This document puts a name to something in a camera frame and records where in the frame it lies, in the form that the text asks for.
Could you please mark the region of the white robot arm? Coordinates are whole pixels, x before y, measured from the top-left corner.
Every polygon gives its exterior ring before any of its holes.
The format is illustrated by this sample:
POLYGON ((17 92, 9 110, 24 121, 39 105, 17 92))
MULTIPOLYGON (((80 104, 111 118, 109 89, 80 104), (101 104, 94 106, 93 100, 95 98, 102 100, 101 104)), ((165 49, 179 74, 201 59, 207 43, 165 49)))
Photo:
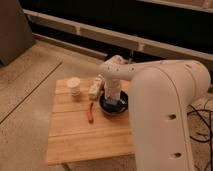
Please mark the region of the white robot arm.
POLYGON ((211 78, 196 60, 100 65, 107 80, 129 82, 128 106, 137 171, 195 171, 187 107, 205 95, 211 78))

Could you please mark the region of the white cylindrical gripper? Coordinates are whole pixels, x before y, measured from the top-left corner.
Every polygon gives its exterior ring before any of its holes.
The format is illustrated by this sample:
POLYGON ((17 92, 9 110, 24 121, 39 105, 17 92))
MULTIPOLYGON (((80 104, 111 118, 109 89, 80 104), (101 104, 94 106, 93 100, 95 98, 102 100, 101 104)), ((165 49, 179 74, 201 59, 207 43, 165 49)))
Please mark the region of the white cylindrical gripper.
POLYGON ((119 79, 108 79, 104 85, 105 98, 113 97, 116 100, 120 99, 121 83, 119 79))

